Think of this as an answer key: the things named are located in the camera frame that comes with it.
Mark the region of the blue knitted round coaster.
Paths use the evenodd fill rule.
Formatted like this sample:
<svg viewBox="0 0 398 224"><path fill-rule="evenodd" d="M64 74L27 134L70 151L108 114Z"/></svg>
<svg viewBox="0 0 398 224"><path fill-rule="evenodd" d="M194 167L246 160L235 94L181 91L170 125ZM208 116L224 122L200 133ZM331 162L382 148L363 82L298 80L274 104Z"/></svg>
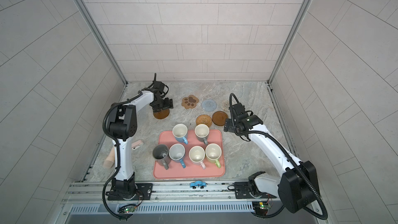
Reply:
<svg viewBox="0 0 398 224"><path fill-rule="evenodd" d="M206 112L213 112L217 108L217 103L212 99L207 99L202 102L202 108Z"/></svg>

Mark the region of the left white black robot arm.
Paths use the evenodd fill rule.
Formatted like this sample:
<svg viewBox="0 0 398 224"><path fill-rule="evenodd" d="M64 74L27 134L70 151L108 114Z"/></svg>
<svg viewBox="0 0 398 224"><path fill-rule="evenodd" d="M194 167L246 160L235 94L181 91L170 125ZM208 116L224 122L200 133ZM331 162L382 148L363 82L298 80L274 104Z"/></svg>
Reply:
<svg viewBox="0 0 398 224"><path fill-rule="evenodd" d="M140 90L138 95L124 102L114 103L103 120L103 131L111 138L115 148L115 172L105 183L112 186L104 192L108 200L131 200L138 190L135 184L135 172L132 166L132 137L138 129L137 113L147 105L153 113L167 117L173 107L173 100L166 97L169 87L156 79L152 84Z"/></svg>

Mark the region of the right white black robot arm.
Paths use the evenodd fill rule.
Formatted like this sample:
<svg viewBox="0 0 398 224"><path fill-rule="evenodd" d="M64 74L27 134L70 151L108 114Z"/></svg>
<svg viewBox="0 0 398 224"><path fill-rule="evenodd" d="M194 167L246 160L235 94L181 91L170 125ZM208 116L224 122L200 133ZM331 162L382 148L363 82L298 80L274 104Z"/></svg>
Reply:
<svg viewBox="0 0 398 224"><path fill-rule="evenodd" d="M263 218L272 218L286 208L291 213L303 209L318 219L328 219L315 166L310 161L303 162L285 149L271 135L263 121L253 111L247 111L242 103L233 104L230 98L229 111L231 117L226 120L224 131L233 132L244 141L254 142L270 159L280 176L276 192L272 195L280 198L282 207Z"/></svg>

